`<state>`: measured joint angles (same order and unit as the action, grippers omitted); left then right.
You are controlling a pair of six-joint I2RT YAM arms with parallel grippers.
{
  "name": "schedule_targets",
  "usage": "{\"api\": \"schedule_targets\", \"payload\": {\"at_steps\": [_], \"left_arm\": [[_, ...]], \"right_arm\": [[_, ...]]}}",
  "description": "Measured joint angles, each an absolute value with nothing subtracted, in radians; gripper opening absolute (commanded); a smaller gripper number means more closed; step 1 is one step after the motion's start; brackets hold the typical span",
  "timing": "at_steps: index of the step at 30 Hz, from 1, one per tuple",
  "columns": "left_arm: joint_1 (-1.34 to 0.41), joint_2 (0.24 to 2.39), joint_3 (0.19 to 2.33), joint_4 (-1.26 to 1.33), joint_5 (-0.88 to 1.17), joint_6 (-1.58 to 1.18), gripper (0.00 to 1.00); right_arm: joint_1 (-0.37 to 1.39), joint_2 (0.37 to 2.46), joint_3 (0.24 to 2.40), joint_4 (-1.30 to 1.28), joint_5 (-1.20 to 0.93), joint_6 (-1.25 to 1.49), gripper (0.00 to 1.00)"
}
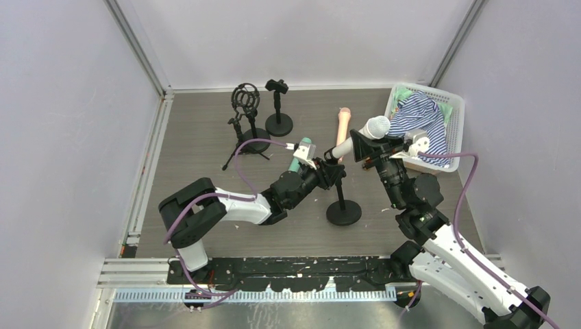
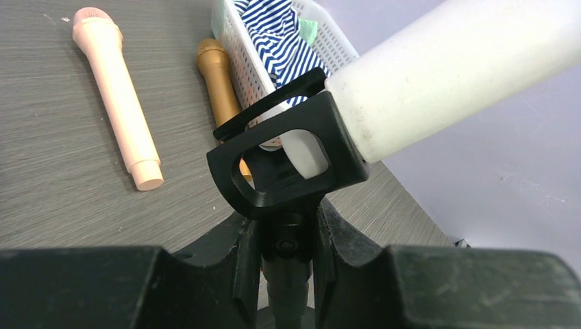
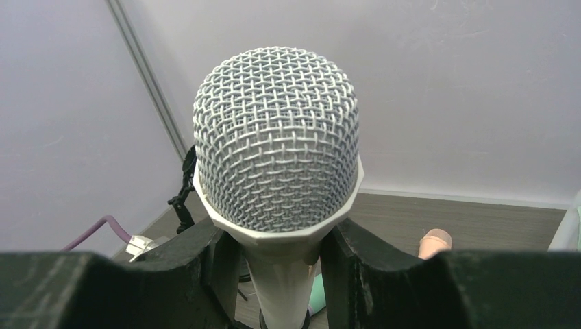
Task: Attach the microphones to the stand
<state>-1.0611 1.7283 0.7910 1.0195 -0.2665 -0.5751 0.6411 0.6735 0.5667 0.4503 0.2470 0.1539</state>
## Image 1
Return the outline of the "white microphone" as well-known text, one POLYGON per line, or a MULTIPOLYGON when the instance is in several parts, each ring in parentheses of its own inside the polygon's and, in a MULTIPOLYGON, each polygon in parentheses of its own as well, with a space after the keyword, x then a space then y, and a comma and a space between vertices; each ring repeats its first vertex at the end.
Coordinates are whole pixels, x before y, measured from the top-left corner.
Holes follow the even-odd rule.
POLYGON ((352 130, 350 132, 350 137, 345 141, 327 150, 324 153, 324 157, 326 160, 338 160, 353 151, 356 141, 360 139, 360 137, 371 141, 380 140, 387 135, 390 127, 391 122, 386 116, 372 117, 359 130, 352 130))

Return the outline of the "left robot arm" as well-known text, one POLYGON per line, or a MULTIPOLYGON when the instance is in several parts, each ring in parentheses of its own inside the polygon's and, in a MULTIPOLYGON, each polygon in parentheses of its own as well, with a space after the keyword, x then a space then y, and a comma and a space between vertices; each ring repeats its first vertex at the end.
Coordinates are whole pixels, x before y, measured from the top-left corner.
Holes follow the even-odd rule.
POLYGON ((329 190, 346 176, 342 164, 319 158, 315 164, 315 168, 303 164, 298 172, 283 172, 257 195, 225 191, 216 187, 210 178, 199 178, 159 203, 158 212, 167 229, 164 242, 177 250, 187 271, 205 267, 209 259, 202 238, 218 222, 274 225, 313 190, 329 190))

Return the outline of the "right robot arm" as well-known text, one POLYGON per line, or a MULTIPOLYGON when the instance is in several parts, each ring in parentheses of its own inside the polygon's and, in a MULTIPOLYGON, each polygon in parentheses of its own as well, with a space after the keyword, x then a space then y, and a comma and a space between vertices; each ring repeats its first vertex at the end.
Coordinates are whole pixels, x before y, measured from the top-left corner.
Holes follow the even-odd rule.
POLYGON ((400 210, 399 229, 408 238, 393 257, 410 275, 470 312, 484 328, 540 328, 551 297, 539 286, 527 287, 472 246, 437 206, 443 196, 437 177, 408 176, 404 158, 425 156, 430 140, 418 130, 404 137, 372 139, 350 132, 354 158, 374 168, 392 203, 400 210))

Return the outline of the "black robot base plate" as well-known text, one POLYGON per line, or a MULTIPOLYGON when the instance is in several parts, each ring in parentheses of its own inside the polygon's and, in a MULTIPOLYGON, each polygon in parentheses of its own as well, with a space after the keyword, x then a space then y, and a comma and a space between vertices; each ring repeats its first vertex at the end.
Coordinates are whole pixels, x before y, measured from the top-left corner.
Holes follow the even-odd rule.
POLYGON ((331 284, 338 292, 381 291, 387 284, 415 281, 406 266, 377 256, 213 258, 190 276, 219 293, 322 291, 331 284))

